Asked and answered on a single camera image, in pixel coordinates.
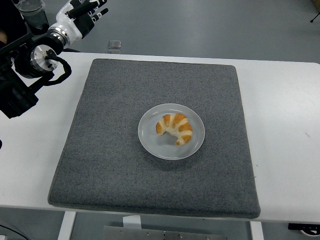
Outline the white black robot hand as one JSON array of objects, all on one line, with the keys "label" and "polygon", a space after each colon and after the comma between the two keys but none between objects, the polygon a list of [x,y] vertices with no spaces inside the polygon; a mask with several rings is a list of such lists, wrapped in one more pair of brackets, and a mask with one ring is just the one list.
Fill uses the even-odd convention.
[{"label": "white black robot hand", "polygon": [[83,39],[109,9],[106,0],[69,0],[57,13],[54,29],[61,30],[68,43]]}]

